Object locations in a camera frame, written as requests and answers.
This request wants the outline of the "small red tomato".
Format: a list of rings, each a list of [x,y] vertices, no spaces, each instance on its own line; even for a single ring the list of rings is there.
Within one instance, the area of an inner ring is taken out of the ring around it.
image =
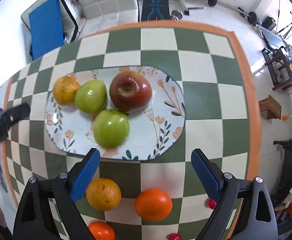
[[[168,235],[167,240],[181,240],[181,236],[178,233],[171,233]]]
[[[205,202],[206,206],[208,208],[210,208],[211,210],[214,210],[215,207],[217,206],[217,203],[214,199],[211,198],[207,198],[206,202]]]

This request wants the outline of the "yellow orange large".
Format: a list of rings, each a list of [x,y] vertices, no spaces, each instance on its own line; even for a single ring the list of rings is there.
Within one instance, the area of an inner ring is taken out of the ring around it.
[[[122,200],[121,189],[111,179],[99,178],[92,180],[85,192],[86,200],[98,211],[110,211]]]

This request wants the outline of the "dark orange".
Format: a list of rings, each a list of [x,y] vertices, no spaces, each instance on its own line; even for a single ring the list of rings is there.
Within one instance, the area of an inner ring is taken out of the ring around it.
[[[114,240],[115,231],[104,222],[96,221],[89,224],[89,230],[97,240]]]

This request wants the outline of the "bright orange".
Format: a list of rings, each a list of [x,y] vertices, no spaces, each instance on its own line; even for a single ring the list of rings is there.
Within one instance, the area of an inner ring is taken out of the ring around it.
[[[141,192],[134,203],[139,217],[150,222],[164,220],[172,211],[173,202],[170,196],[159,189],[148,189]]]

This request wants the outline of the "yellow orange on plate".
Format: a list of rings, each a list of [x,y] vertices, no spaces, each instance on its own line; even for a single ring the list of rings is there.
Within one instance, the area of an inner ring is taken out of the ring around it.
[[[81,85],[70,76],[58,78],[53,85],[53,97],[59,105],[70,105]]]

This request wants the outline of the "green apple upper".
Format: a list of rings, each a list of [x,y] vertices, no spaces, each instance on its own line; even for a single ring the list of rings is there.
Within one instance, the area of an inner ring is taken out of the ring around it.
[[[107,103],[107,89],[100,80],[90,80],[84,83],[76,92],[75,107],[90,115],[99,113]]]

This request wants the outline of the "green apple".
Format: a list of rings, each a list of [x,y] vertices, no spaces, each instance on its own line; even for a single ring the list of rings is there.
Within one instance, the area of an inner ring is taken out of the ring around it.
[[[90,80],[84,83],[76,92],[75,107],[90,115],[99,113],[107,103],[107,89],[100,80]]]
[[[102,148],[111,149],[122,145],[130,133],[130,122],[126,114],[104,109],[93,122],[93,136]]]

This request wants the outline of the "green apple lower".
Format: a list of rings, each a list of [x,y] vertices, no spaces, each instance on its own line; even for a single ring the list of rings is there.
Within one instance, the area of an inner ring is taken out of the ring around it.
[[[126,114],[104,109],[93,122],[93,136],[102,148],[111,149],[122,145],[130,133],[130,122]]]

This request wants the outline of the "floral ceramic plate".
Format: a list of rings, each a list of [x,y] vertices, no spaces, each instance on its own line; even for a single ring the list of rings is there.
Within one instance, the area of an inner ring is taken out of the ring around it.
[[[145,161],[164,154],[179,139],[186,121],[185,100],[179,84],[164,71],[155,67],[109,67],[72,73],[83,85],[100,80],[107,87],[119,73],[131,70],[143,75],[153,90],[144,109],[128,115],[128,139],[115,150],[104,149],[96,142],[92,128],[94,116],[74,105],[61,106],[49,94],[45,103],[45,130],[53,145],[67,154],[86,155],[96,148],[102,158]]]

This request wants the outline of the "small wooden stool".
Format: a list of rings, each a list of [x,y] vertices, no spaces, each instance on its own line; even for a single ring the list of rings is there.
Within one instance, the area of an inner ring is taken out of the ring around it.
[[[266,119],[281,119],[281,105],[269,95],[267,98],[258,102],[260,112],[266,112]]]

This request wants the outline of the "red apple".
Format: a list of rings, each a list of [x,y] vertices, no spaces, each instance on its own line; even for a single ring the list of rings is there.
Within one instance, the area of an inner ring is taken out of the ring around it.
[[[130,114],[143,109],[150,102],[153,91],[143,75],[126,70],[113,78],[109,94],[119,111]]]

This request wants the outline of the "dark wooden chair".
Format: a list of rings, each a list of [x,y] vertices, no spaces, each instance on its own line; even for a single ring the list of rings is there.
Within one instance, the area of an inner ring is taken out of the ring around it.
[[[283,46],[278,49],[264,48],[262,54],[265,59],[265,66],[268,68],[272,90],[287,90],[292,87],[292,58]]]

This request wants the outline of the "white padded chair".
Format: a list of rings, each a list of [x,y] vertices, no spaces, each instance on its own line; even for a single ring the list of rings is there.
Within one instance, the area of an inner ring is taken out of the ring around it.
[[[86,22],[79,38],[139,21],[138,0],[78,0]]]

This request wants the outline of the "black blue exercise bench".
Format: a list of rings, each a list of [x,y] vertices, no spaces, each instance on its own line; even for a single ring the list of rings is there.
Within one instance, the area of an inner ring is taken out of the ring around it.
[[[168,0],[143,0],[141,21],[169,20]]]

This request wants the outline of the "barbell with black weights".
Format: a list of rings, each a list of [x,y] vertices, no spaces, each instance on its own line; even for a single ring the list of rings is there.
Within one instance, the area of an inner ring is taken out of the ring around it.
[[[224,3],[219,0],[207,0],[208,6],[202,7],[187,7],[187,10],[199,10],[199,9],[207,9],[208,7],[215,7],[216,5],[220,5],[222,7],[237,11],[243,18],[247,18],[250,25],[258,25],[259,18],[254,11],[245,12],[241,7],[235,7],[229,3]]]

